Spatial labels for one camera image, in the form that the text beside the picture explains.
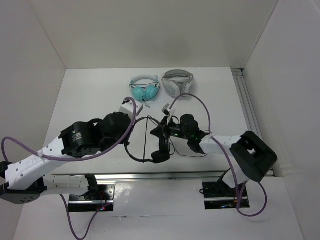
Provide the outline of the black on-ear headphones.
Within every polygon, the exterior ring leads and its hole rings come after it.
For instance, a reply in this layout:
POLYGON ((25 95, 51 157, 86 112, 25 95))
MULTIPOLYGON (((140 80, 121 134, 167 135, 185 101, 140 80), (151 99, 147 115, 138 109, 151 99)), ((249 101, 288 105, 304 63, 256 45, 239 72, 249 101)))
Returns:
POLYGON ((146 159, 145 158, 145 152, 146 149, 144 148, 144 152, 143 152, 143 159, 139 159, 135 156, 133 156, 128 149, 128 146, 130 145, 129 143, 129 139, 127 139, 127 141, 123 144, 124 145, 124 149, 127 153, 127 155, 134 161, 138 162, 138 163, 154 163, 154 164, 160 164, 160 163, 164 163, 166 161, 168 161, 170 159, 170 137, 169 135, 166 133, 165 131, 165 127, 155 118, 151 117, 151 116, 146 116, 146 117, 141 117, 138 120, 135 121, 135 123, 133 124, 133 127, 129 133, 129 136, 131 136, 131 134, 133 133, 133 130, 135 128, 135 126, 142 120, 148 121, 154 121, 155 125, 157 126, 154 130, 159 130, 159 135, 157 136, 159 139, 158 142, 158 147, 159 150, 153 152, 151 154, 151 159, 146 159))

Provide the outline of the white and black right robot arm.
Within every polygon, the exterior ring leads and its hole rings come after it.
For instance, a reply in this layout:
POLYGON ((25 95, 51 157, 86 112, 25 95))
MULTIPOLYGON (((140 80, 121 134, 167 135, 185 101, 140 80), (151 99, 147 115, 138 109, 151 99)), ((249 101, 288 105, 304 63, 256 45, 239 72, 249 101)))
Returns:
POLYGON ((184 114, 179 123, 165 116, 150 134, 158 138, 187 140, 188 147, 197 154, 221 154, 228 160, 233 157, 236 165, 231 166, 218 180, 218 190, 223 196, 230 196, 236 187, 248 181, 260 183, 278 160, 276 153, 254 132, 213 136, 201 130, 191 114, 184 114))

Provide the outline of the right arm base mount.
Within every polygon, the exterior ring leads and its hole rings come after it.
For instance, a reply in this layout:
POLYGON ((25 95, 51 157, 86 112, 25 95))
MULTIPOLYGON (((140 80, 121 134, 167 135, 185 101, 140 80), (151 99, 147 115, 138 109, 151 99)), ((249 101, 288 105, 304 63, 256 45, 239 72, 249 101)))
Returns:
POLYGON ((236 190, 222 182, 205 181, 199 193, 203 195, 205 210, 235 209, 237 207, 236 190))

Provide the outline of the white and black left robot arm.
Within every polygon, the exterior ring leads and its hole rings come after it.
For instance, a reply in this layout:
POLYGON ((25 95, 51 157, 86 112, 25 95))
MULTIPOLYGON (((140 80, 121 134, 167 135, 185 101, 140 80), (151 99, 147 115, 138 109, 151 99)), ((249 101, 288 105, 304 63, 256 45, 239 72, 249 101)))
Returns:
POLYGON ((4 161, 0 164, 0 176, 5 183, 0 187, 0 198, 16 205, 45 195, 71 194, 94 199, 101 190, 93 174, 57 176, 52 175, 52 171, 66 163, 93 160, 123 144, 136 117, 135 113, 114 112, 104 119, 78 121, 38 151, 12 137, 3 138, 4 161), (7 141, 16 143, 31 155, 16 163, 10 162, 5 151, 7 141))

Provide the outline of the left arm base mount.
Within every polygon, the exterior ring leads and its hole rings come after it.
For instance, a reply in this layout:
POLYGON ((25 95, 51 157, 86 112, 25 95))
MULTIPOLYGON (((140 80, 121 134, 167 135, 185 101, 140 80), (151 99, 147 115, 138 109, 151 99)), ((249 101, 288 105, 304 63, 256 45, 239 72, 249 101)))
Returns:
POLYGON ((113 212, 116 182, 114 180, 97 180, 93 174, 85 175, 88 186, 82 195, 70 194, 68 211, 71 213, 113 212))

